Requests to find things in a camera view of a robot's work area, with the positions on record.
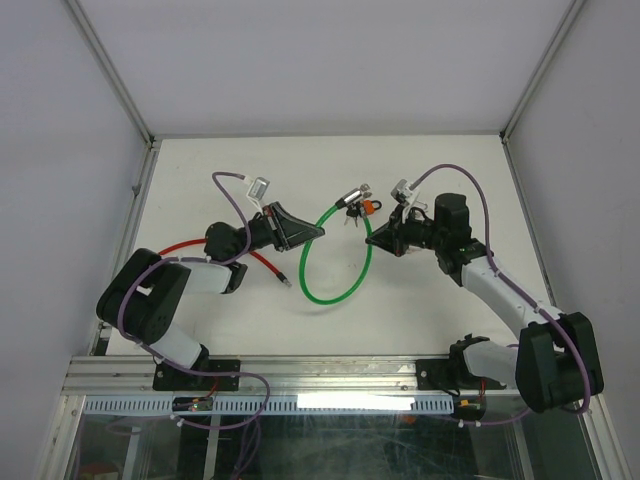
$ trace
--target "cable connector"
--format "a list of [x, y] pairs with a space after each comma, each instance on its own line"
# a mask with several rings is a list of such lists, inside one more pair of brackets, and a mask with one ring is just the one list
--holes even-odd
[[293, 286], [293, 285], [291, 285], [291, 282], [285, 276], [284, 273], [278, 272], [278, 273], [276, 273], [276, 277], [278, 277], [278, 280], [280, 280], [282, 283], [284, 283], [287, 287], [291, 288]]
[[371, 187], [366, 183], [363, 183], [357, 188], [354, 188], [350, 192], [346, 193], [335, 203], [335, 206], [340, 210], [341, 208], [348, 207], [349, 205], [369, 198], [371, 196]]
[[400, 180], [393, 190], [391, 190], [391, 196], [398, 202], [399, 204], [404, 206], [402, 210], [402, 223], [407, 221], [409, 218], [409, 214], [411, 213], [411, 209], [418, 201], [418, 195], [420, 195], [420, 188], [416, 187], [411, 189], [411, 185], [405, 179]]
[[244, 182], [249, 185], [247, 199], [258, 209], [258, 212], [262, 212], [262, 198], [269, 188], [269, 180], [263, 177], [245, 177]]

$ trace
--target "green coiled cable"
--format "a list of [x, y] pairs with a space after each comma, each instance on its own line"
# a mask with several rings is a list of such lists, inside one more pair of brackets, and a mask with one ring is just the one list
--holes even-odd
[[[316, 227], [322, 227], [322, 225], [324, 225], [325, 222], [329, 220], [329, 218], [337, 211], [338, 211], [338, 207], [333, 205], [329, 210], [324, 212], [324, 214], [318, 219], [318, 221], [316, 222]], [[366, 229], [367, 237], [368, 237], [372, 233], [371, 224], [369, 223], [369, 219], [367, 217], [364, 217], [363, 220], [364, 220], [364, 228]], [[360, 287], [360, 285], [362, 285], [362, 282], [367, 276], [367, 272], [369, 271], [369, 266], [371, 265], [371, 257], [373, 256], [373, 247], [371, 245], [367, 245], [367, 257], [364, 260], [362, 271], [360, 272], [360, 276], [357, 278], [355, 283], [351, 285], [351, 288], [349, 288], [349, 290], [344, 292], [342, 295], [339, 295], [335, 298], [330, 298], [328, 300], [323, 300], [321, 298], [314, 296], [309, 291], [309, 287], [307, 287], [307, 281], [304, 277], [304, 270], [307, 266], [307, 258], [309, 257], [309, 251], [311, 250], [312, 243], [313, 243], [313, 240], [304, 244], [304, 247], [302, 248], [302, 255], [300, 256], [300, 266], [298, 267], [298, 278], [300, 280], [300, 287], [302, 288], [302, 293], [304, 293], [305, 297], [307, 297], [313, 303], [317, 303], [318, 305], [334, 305], [343, 300], [346, 300], [353, 294], [353, 292], [355, 292], [358, 289], [358, 287]]]

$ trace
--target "robotic arm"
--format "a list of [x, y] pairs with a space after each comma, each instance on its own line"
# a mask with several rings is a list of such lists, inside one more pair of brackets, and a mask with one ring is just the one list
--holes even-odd
[[[254, 203], [259, 205], [261, 212], [247, 222], [247, 227], [234, 228], [217, 222], [207, 229], [204, 250], [218, 264], [192, 258], [188, 259], [187, 266], [163, 260], [159, 254], [147, 249], [136, 250], [100, 297], [96, 308], [98, 317], [119, 328], [118, 315], [125, 296], [142, 278], [124, 311], [122, 328], [125, 336], [148, 345], [154, 353], [186, 369], [209, 371], [207, 348], [173, 323], [182, 295], [233, 293], [241, 285], [247, 266], [237, 261], [226, 265], [220, 263], [228, 262], [243, 251], [268, 245], [283, 252], [324, 235], [322, 228], [290, 215], [279, 202], [262, 206], [259, 200], [267, 185], [264, 179], [257, 179], [251, 186], [249, 199], [256, 200]], [[202, 377], [192, 377], [192, 380], [196, 383], [204, 381]]]
[[397, 257], [409, 247], [433, 250], [440, 269], [458, 286], [484, 301], [519, 339], [518, 348], [514, 349], [486, 337], [468, 335], [451, 346], [448, 382], [460, 385], [487, 377], [517, 386], [525, 403], [538, 413], [582, 399], [585, 385], [576, 359], [540, 315], [544, 309], [576, 346], [586, 367], [591, 394], [602, 392], [604, 383], [590, 321], [581, 313], [567, 315], [544, 302], [534, 307], [525, 301], [522, 293], [527, 294], [521, 287], [506, 283], [499, 262], [495, 257], [491, 259], [499, 269], [496, 272], [485, 245], [471, 236], [464, 195], [439, 195], [431, 219], [415, 206], [417, 192], [405, 180], [391, 194], [399, 205], [389, 222], [366, 242]]

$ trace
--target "white tabletop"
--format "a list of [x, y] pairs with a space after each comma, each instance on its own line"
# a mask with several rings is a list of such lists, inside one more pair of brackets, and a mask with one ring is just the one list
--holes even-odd
[[[271, 181], [267, 202], [280, 201], [292, 215], [315, 223], [341, 195], [363, 182], [383, 209], [371, 217], [384, 224], [395, 202], [389, 196], [401, 178], [415, 180], [439, 163], [471, 171], [482, 185], [491, 214], [492, 249], [524, 286], [548, 300], [542, 275], [497, 136], [298, 137], [164, 140], [153, 174], [136, 248], [159, 251], [202, 238], [216, 221], [240, 220], [215, 188], [211, 173], [233, 171]], [[248, 216], [247, 187], [235, 179], [225, 186]], [[467, 195], [474, 235], [484, 239], [480, 201], [460, 173], [440, 171], [422, 185], [420, 200], [432, 212], [444, 192]], [[344, 226], [341, 211], [314, 242], [307, 281], [320, 297], [344, 292], [364, 262], [365, 230]], [[231, 295], [185, 295], [174, 321], [212, 354], [375, 355], [442, 354], [468, 333], [512, 343], [513, 334], [479, 299], [458, 287], [437, 266], [433, 252], [396, 258], [375, 249], [369, 275], [351, 298], [318, 306], [298, 285], [302, 249], [261, 251], [294, 284], [285, 288], [253, 258], [240, 289]], [[184, 254], [203, 255], [202, 247]], [[142, 352], [117, 332], [108, 354]]]

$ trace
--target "aluminum frame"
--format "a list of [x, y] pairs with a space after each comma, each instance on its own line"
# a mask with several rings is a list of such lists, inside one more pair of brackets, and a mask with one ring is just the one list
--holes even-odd
[[[83, 37], [88, 48], [93, 54], [96, 63], [111, 85], [119, 103], [123, 106], [131, 122], [147, 144], [147, 152], [141, 168], [139, 181], [132, 187], [134, 196], [125, 222], [122, 241], [120, 242], [114, 259], [113, 273], [115, 273], [124, 262], [124, 259], [126, 259], [131, 252], [131, 248], [134, 244], [160, 145], [157, 142], [154, 143], [153, 134], [150, 132], [147, 123], [131, 98], [131, 95], [120, 78], [117, 69], [111, 61], [108, 52], [95, 32], [90, 19], [80, 5], [79, 0], [63, 0], [62, 3], [67, 8], [70, 17], [80, 32], [80, 35]], [[509, 151], [509, 138], [516, 129], [523, 113], [527, 110], [538, 86], [546, 76], [546, 73], [552, 65], [559, 48], [566, 40], [576, 19], [582, 12], [585, 3], [586, 0], [573, 0], [569, 5], [540, 62], [536, 66], [527, 86], [525, 87], [511, 118], [507, 122], [504, 131], [501, 134], [503, 137], [503, 145], [507, 161], [509, 162], [509, 167], [511, 168], [516, 186], [516, 191], [525, 213], [527, 227], [529, 228], [529, 232], [534, 243], [538, 262], [544, 275], [545, 284], [552, 303], [555, 303], [553, 292], [549, 285], [543, 259], [540, 256], [540, 251], [536, 241], [535, 228], [531, 221], [531, 216], [529, 215], [527, 201], [518, 178], [517, 170], [513, 166], [511, 153]], [[95, 342], [97, 342], [101, 335], [108, 336], [108, 334], [108, 329], [97, 329], [95, 341], [92, 347], [95, 346]], [[46, 449], [39, 463], [37, 478], [63, 478], [68, 460], [73, 451], [73, 442], [80, 424], [80, 415], [78, 415], [78, 413], [83, 408], [86, 392], [91, 394], [109, 392], [109, 394], [118, 395], [118, 392], [130, 393], [135, 391], [135, 393], [144, 392], [146, 394], [152, 394], [150, 385], [153, 376], [153, 366], [148, 364], [150, 362], [148, 357], [146, 360], [141, 360], [143, 358], [144, 357], [76, 357], [72, 360], [70, 365], [70, 376], [67, 377], [65, 386], [63, 387], [63, 392], [54, 415], [53, 426], [50, 430], [49, 438], [46, 443]], [[262, 358], [263, 360], [268, 358], [273, 360], [274, 357]], [[400, 361], [406, 358], [410, 357], [394, 357], [395, 360]], [[97, 371], [90, 373], [91, 367], [88, 366], [89, 364], [94, 367], [97, 367], [100, 364], [104, 365], [100, 368], [96, 368]], [[288, 380], [291, 382], [292, 377], [287, 374], [287, 372], [281, 373], [280, 388], [290, 388], [290, 385], [287, 386], [285, 381]], [[397, 375], [396, 380], [398, 382], [406, 382], [399, 384], [400, 387], [407, 386], [407, 390], [404, 390], [404, 392], [408, 393], [411, 391], [410, 388], [412, 388], [412, 384], [409, 382], [408, 375], [402, 377], [403, 380], [400, 380], [399, 372], [396, 372], [395, 374], [387, 373], [387, 376], [382, 373], [378, 376], [376, 381], [369, 378], [369, 380], [366, 380], [364, 384], [360, 385], [360, 387], [373, 388], [376, 392], [380, 392], [380, 390], [377, 390], [379, 387], [384, 387], [382, 388], [382, 391], [397, 391], [394, 390], [394, 387], [397, 387], [398, 385], [391, 385], [388, 383], [389, 381], [392, 381], [394, 375]], [[342, 378], [342, 380], [334, 382], [331, 387], [325, 383], [325, 387], [339, 388], [340, 385], [345, 385], [345, 379], [348, 378], [349, 380], [353, 380], [353, 377], [345, 375], [338, 378]], [[322, 386], [321, 384], [322, 382], [318, 383], [317, 378], [309, 378], [309, 381], [304, 388], [319, 388]], [[243, 388], [247, 388], [251, 392], [256, 392], [256, 394], [259, 391], [255, 385], [246, 385]], [[592, 401], [591, 414], [584, 416], [581, 422], [585, 432], [585, 438], [590, 441], [589, 443], [591, 444], [593, 458], [600, 468], [602, 478], [631, 479], [628, 465], [626, 464], [624, 455], [622, 454], [620, 443], [617, 439], [606, 403], [602, 396], [594, 398]]]
[[[440, 355], [406, 356], [216, 356], [240, 360], [241, 371], [263, 375], [273, 395], [308, 392], [358, 392], [378, 395], [427, 395], [439, 390], [418, 390], [417, 359], [444, 358]], [[156, 365], [149, 355], [74, 357], [69, 365], [63, 395], [164, 395], [152, 389]], [[233, 395], [264, 395], [265, 388], [254, 378], [242, 377]], [[202, 392], [181, 392], [198, 395]], [[463, 390], [475, 395], [475, 390]], [[519, 397], [514, 389], [487, 392], [491, 397]]]

